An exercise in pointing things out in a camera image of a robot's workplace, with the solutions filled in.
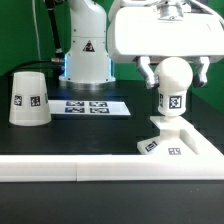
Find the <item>printed marker sheet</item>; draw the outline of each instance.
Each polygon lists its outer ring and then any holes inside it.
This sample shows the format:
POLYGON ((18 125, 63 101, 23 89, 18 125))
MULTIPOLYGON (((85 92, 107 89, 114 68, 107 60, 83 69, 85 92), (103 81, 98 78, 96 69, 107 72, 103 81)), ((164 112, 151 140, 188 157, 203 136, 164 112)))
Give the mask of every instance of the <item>printed marker sheet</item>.
POLYGON ((51 114, 130 116, 124 102, 49 100, 51 114))

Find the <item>black table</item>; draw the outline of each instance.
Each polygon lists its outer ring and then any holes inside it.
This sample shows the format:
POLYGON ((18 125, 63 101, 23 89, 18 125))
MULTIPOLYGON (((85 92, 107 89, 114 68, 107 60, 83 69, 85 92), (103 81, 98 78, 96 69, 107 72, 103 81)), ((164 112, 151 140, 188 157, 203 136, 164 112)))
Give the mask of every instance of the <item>black table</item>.
MULTIPOLYGON (((58 88, 47 79, 49 99, 124 101, 130 117, 53 115, 41 127, 8 123, 10 85, 0 78, 1 155, 138 154, 138 141, 158 135, 149 121, 157 91, 141 81, 119 81, 98 92, 58 88)), ((224 116, 188 93, 183 115, 224 152, 224 116)), ((224 181, 117 181, 1 183, 0 223, 222 224, 224 181)))

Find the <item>white ball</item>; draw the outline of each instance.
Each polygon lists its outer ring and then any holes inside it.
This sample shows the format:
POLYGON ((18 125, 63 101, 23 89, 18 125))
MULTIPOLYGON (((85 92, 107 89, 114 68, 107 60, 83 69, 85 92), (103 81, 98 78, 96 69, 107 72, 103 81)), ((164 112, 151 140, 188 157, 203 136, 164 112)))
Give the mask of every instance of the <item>white ball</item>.
POLYGON ((167 93, 186 91, 193 79, 189 63, 178 57, 167 58, 160 62, 155 74, 159 77, 159 91, 167 93))

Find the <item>green wall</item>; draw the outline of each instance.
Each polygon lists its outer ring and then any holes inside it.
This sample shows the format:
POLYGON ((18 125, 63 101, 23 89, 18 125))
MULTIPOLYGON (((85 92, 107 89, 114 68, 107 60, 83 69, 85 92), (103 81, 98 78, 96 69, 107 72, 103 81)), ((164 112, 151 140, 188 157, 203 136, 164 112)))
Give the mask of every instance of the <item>green wall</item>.
MULTIPOLYGON (((112 0, 96 0, 108 12, 112 0)), ((223 0, 210 0, 210 6, 224 16, 223 0)), ((54 57, 54 46, 47 10, 43 0, 36 0, 38 28, 40 33, 42 59, 54 57)), ((70 47, 70 25, 68 5, 56 8, 57 22, 62 47, 65 52, 70 47)), ((0 7, 0 75, 14 66, 38 59, 37 44, 34 30, 31 0, 7 0, 0 7)), ((115 65, 117 79, 142 80, 136 72, 135 65, 115 65)), ((192 91, 224 112, 224 61, 213 64, 208 72, 208 85, 192 91)))

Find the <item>white cup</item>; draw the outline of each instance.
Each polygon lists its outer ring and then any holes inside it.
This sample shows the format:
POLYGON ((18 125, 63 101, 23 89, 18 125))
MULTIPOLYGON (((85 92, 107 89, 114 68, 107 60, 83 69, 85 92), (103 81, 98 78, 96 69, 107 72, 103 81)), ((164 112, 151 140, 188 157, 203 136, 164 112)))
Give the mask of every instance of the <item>white cup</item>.
POLYGON ((9 122, 21 126, 51 121, 45 76, 41 72, 14 74, 9 122))

